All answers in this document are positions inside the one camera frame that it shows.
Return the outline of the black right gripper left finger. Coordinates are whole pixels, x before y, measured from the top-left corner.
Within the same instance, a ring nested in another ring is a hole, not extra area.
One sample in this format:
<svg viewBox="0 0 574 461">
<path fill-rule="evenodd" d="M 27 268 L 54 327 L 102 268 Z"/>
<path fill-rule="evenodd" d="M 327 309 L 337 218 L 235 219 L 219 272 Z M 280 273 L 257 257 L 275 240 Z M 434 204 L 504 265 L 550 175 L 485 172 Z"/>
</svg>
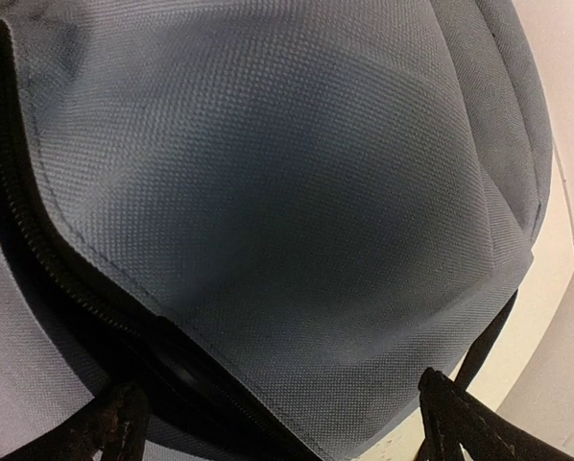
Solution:
<svg viewBox="0 0 574 461">
<path fill-rule="evenodd" d="M 27 460 L 141 460 L 150 404 L 135 383 L 118 384 L 29 445 Z"/>
</svg>

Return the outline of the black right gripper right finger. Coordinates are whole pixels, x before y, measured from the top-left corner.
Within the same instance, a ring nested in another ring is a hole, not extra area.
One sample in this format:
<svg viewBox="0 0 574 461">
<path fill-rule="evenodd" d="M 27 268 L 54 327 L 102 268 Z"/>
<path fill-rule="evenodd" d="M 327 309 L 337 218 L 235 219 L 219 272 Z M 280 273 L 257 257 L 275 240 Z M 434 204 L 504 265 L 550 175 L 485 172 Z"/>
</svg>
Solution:
<svg viewBox="0 0 574 461">
<path fill-rule="evenodd" d="M 442 372 L 419 381 L 424 442 L 417 460 L 549 460 L 551 447 L 510 424 Z"/>
</svg>

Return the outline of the blue grey backpack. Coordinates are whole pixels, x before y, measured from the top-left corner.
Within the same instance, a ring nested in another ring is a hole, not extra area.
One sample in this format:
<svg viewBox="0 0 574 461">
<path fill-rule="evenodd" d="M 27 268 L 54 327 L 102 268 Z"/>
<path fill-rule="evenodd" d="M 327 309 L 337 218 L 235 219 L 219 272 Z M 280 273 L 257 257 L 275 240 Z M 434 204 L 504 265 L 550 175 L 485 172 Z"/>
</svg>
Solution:
<svg viewBox="0 0 574 461">
<path fill-rule="evenodd" d="M 0 457 L 349 460 L 510 307 L 552 135 L 510 1 L 0 1 Z"/>
</svg>

